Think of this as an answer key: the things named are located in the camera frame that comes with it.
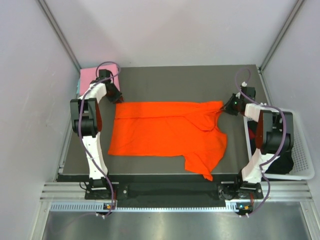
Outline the orange t shirt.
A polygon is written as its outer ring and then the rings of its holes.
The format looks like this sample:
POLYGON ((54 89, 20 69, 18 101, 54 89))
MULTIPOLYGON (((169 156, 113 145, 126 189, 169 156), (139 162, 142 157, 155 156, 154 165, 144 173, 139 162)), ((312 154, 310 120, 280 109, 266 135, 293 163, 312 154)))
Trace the orange t shirt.
POLYGON ((186 171, 213 181, 228 137, 219 127, 222 101, 124 102, 116 105, 108 150, 113 156, 177 157, 186 171))

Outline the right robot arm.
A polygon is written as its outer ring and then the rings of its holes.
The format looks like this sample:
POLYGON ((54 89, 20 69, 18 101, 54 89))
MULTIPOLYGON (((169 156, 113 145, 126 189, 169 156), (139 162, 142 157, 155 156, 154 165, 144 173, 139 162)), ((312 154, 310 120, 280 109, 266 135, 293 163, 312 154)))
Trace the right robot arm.
POLYGON ((241 86, 239 93, 234 93, 221 108, 224 113, 241 114, 257 123, 256 150, 233 185, 233 192, 239 198, 245 198, 256 189, 271 164, 294 146, 293 113, 257 103, 255 97, 254 87, 241 86))

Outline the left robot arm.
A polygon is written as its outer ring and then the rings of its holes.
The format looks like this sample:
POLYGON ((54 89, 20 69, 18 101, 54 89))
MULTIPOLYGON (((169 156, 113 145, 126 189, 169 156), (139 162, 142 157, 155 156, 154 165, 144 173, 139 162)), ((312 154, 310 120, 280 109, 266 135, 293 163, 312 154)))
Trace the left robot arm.
POLYGON ((83 96, 70 101, 72 130, 80 138, 89 165, 87 191, 96 191, 102 198, 109 198, 114 191, 108 183, 108 168, 103 159, 100 135, 103 121, 99 102, 106 97, 112 104, 122 103, 123 94, 115 85, 115 77, 110 70, 96 71, 97 77, 83 96))

